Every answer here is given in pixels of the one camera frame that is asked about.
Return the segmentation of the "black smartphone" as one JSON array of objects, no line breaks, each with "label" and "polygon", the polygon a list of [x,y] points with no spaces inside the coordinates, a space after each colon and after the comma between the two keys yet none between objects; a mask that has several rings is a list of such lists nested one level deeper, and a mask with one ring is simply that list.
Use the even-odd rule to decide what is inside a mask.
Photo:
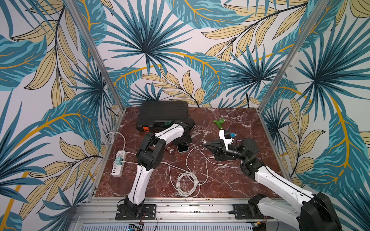
[{"label": "black smartphone", "polygon": [[186,153],[189,151],[189,145],[187,143],[177,144],[177,150],[179,153]]}]

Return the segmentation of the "green toy drill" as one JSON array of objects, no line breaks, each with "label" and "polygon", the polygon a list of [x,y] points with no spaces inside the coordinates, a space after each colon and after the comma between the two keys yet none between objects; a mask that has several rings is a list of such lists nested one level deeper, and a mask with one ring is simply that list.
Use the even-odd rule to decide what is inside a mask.
[{"label": "green toy drill", "polygon": [[219,130],[223,130],[223,124],[225,123],[225,120],[222,118],[220,120],[214,120],[213,123],[219,128]]}]

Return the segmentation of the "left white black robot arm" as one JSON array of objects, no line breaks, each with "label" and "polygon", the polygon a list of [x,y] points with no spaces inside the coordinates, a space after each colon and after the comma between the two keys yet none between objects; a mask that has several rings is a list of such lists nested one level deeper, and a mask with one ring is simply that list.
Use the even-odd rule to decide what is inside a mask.
[{"label": "left white black robot arm", "polygon": [[167,129],[152,133],[149,132],[137,151],[137,173],[130,193],[123,201],[123,205],[138,212],[144,204],[145,192],[153,171],[163,159],[165,147],[172,142],[175,144],[191,143],[191,131],[195,121],[187,118],[184,121],[175,121]]}]

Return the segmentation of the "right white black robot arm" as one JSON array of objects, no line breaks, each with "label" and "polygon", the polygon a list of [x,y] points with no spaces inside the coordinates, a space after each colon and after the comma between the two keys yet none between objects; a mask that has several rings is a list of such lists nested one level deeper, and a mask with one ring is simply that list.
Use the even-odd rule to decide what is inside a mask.
[{"label": "right white black robot arm", "polygon": [[273,217],[300,231],[340,231],[342,225],[334,206],[324,193],[312,193],[275,173],[256,156],[259,147],[255,140],[247,138],[236,147],[223,139],[206,141],[203,145],[214,154],[216,161],[240,160],[243,174],[269,188],[287,204],[273,201],[266,196],[250,200],[255,211]]}]

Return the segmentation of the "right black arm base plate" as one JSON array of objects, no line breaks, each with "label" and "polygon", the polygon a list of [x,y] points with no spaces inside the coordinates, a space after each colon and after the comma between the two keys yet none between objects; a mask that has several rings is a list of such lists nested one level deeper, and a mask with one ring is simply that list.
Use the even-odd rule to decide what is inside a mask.
[{"label": "right black arm base plate", "polygon": [[234,215],[235,219],[273,219],[272,217],[263,215],[258,207],[254,204],[233,204],[232,207],[233,209],[228,213]]}]

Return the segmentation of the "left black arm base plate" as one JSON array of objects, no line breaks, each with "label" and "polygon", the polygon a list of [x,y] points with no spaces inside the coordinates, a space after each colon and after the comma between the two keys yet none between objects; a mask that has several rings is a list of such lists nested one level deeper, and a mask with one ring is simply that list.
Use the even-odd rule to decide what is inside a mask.
[{"label": "left black arm base plate", "polygon": [[139,210],[125,206],[124,204],[118,205],[115,220],[118,221],[131,221],[131,220],[155,220],[157,205],[144,204]]}]

